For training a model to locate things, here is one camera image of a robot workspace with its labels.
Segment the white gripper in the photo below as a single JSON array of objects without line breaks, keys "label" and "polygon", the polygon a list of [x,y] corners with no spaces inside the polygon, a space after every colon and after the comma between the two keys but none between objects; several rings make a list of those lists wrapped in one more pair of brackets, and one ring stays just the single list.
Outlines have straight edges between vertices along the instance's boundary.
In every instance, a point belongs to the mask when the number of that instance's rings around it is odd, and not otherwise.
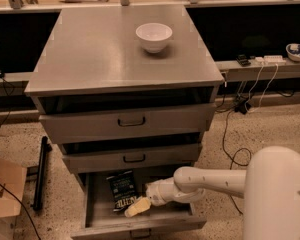
[{"label": "white gripper", "polygon": [[186,192],[181,190],[172,178],[161,179],[146,185],[146,197],[135,200],[124,212],[128,218],[145,212],[154,206],[166,205],[169,202],[192,203],[200,200],[205,195],[205,190],[199,188]]}]

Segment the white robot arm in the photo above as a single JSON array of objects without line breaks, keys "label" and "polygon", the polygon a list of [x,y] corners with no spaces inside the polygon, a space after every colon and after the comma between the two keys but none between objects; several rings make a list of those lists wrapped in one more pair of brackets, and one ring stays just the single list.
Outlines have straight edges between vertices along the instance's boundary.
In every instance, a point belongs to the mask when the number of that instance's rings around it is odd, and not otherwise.
[{"label": "white robot arm", "polygon": [[207,189],[244,200],[243,240],[300,240],[300,154],[281,146],[261,149],[245,170],[180,167],[149,183],[125,215],[172,201],[192,203]]}]

